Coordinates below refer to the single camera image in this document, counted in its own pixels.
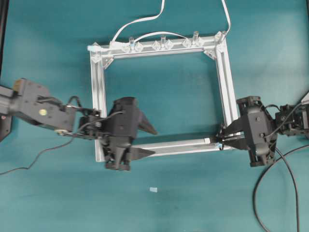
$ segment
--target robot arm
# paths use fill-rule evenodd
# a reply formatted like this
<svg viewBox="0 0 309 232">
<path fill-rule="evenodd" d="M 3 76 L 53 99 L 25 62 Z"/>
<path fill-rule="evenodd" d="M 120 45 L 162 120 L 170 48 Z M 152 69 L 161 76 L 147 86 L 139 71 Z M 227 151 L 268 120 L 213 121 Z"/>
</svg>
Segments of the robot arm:
<svg viewBox="0 0 309 232">
<path fill-rule="evenodd" d="M 83 116 L 79 120 L 78 131 L 73 133 L 78 112 Z M 130 170 L 131 160 L 154 154 L 153 151 L 131 147 L 138 129 L 157 134 L 132 97 L 116 100 L 109 116 L 101 118 L 100 111 L 96 109 L 63 104 L 44 86 L 20 79 L 13 89 L 0 87 L 0 116 L 16 116 L 64 136 L 99 139 L 108 169 Z"/>
<path fill-rule="evenodd" d="M 273 164 L 278 134 L 309 135 L 309 93 L 297 105 L 279 108 L 273 119 L 260 97 L 237 100 L 240 117 L 221 128 L 218 142 L 248 150 L 252 167 Z"/>
</svg>

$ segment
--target teal table surface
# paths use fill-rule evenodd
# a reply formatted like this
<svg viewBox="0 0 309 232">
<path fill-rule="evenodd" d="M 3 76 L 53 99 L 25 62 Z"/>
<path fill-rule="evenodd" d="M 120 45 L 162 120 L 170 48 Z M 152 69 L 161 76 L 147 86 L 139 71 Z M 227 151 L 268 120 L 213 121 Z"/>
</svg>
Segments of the teal table surface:
<svg viewBox="0 0 309 232">
<path fill-rule="evenodd" d="M 67 101 L 80 96 L 92 107 L 86 46 L 107 44 L 123 24 L 159 11 L 160 0 L 12 0 L 0 84 L 27 78 Z M 305 0 L 228 0 L 227 37 L 237 98 L 261 96 L 264 104 L 295 104 L 309 90 L 309 30 Z M 220 0 L 167 0 L 154 21 L 126 28 L 119 41 L 152 31 L 191 36 L 226 29 Z M 214 133 L 222 121 L 214 62 L 202 54 L 120 60 L 106 71 L 108 108 L 137 97 L 160 132 L 158 140 Z M 140 133 L 140 142 L 153 140 Z M 0 143 L 0 171 L 29 165 L 36 154 L 68 140 L 53 131 L 13 121 Z M 279 137 L 287 152 L 308 144 Z M 147 158 L 131 172 L 95 162 L 92 141 L 40 157 L 29 171 L 0 176 L 1 232 L 260 232 L 252 190 L 263 167 L 250 168 L 246 151 Z M 299 184 L 302 231 L 309 230 L 309 155 L 288 158 Z M 150 192 L 155 187 L 158 192 Z M 267 174 L 258 211 L 271 231 L 296 231 L 295 194 L 283 163 Z"/>
</svg>

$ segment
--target aluminum frame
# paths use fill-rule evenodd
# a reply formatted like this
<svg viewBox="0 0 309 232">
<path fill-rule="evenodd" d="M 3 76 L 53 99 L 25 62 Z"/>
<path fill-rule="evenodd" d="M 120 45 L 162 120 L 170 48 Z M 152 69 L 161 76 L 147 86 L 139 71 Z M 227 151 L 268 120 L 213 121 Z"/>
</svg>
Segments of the aluminum frame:
<svg viewBox="0 0 309 232">
<path fill-rule="evenodd" d="M 225 126 L 228 126 L 232 121 L 236 120 L 238 118 L 238 112 L 224 33 L 218 32 L 216 35 L 207 37 L 193 37 L 192 39 L 187 39 L 190 42 L 189 44 L 186 44 L 184 39 L 173 39 L 168 40 L 167 42 L 165 39 L 162 41 L 162 39 L 164 39 L 164 37 L 161 38 L 161 42 L 138 42 L 138 44 L 132 43 L 127 45 L 128 47 L 122 48 L 119 46 L 111 48 L 109 45 L 99 46 L 97 43 L 88 47 L 88 50 L 90 50 L 93 107 L 101 111 L 101 117 L 107 116 L 104 70 L 107 69 L 114 60 L 203 52 L 216 62 L 224 124 Z M 166 43 L 169 43 L 172 47 L 166 47 Z M 220 149 L 220 144 L 212 142 L 211 138 L 201 138 L 176 142 L 135 145 L 135 147 L 155 151 L 155 154 L 152 155 L 152 157 L 155 157 L 218 151 Z M 95 149 L 96 161 L 103 162 L 104 153 L 99 140 L 95 141 Z"/>
</svg>

